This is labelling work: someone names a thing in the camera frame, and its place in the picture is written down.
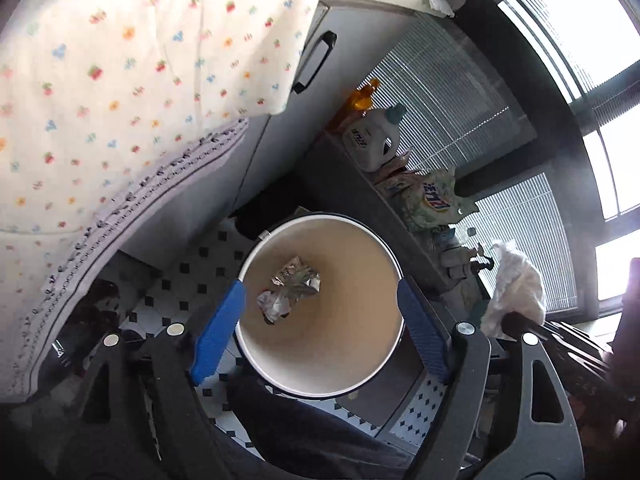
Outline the silver foil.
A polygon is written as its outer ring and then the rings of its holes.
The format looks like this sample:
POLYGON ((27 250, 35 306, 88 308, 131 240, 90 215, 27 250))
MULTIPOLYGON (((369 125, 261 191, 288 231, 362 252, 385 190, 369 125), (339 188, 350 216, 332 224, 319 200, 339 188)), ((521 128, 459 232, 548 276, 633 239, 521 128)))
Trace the silver foil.
POLYGON ((287 318, 300 300, 320 292, 320 273, 299 257, 292 258, 273 275, 270 287, 256 299, 262 318, 268 325, 287 318))

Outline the white tissue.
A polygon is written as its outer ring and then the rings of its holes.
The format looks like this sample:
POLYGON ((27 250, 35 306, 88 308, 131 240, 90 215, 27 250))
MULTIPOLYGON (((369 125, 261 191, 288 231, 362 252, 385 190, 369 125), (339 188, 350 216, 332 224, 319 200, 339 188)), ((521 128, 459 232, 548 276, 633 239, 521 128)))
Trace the white tissue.
POLYGON ((546 293, 542 275, 515 240, 494 240, 491 249, 499 265, 494 292, 480 319, 480 330, 487 337, 509 339, 501 323, 512 312, 529 318, 538 325, 546 319, 546 293))

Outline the white round trash bin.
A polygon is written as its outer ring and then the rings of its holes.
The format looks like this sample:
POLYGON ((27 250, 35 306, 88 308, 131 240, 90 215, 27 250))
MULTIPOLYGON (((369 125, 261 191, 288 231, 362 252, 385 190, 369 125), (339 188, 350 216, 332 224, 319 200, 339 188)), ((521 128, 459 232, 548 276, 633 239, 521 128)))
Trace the white round trash bin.
POLYGON ((238 275, 246 307, 235 329, 245 359, 268 384, 303 399, 350 393, 378 374, 404 331, 400 264, 381 237, 339 214, 306 214, 258 242, 238 275), (272 325, 257 297, 297 257, 320 274, 318 294, 272 325))

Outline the detergent refill pouch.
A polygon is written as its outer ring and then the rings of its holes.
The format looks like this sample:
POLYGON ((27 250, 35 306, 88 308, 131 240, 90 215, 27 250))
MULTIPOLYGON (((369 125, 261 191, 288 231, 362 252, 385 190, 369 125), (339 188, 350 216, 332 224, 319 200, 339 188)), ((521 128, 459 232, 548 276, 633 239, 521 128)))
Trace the detergent refill pouch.
POLYGON ((411 232, 457 224, 480 211, 474 200, 456 194, 454 170, 427 174, 404 171, 376 186, 411 232))

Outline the white laundry detergent bottle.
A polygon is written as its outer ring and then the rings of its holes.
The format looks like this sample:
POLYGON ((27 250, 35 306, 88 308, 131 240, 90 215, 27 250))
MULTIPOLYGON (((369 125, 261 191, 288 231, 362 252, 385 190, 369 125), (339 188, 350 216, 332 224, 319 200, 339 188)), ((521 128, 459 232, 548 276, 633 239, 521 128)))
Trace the white laundry detergent bottle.
POLYGON ((360 170, 375 172, 396 155, 399 125, 406 113, 407 107, 401 103, 375 108, 345 129, 344 148, 360 170))

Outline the orange spray bottle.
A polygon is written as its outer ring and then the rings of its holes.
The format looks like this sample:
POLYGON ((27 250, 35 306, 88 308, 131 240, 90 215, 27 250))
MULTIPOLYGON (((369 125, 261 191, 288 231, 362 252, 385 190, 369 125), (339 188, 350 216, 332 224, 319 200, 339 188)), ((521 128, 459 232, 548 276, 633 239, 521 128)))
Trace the orange spray bottle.
POLYGON ((329 131, 337 131, 346 122, 362 116, 372 106, 372 96, 378 91, 380 84, 378 78, 372 78, 360 89, 354 90, 326 125, 326 128, 329 131))

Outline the floral white tablecloth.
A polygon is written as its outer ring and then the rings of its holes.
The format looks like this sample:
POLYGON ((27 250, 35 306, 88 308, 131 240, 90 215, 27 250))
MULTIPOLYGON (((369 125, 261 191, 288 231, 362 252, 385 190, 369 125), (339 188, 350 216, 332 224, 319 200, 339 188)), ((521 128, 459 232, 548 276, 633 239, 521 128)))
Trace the floral white tablecloth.
POLYGON ((85 232, 185 146, 288 102, 319 0, 21 0, 1 35, 1 397, 28 399, 85 232))

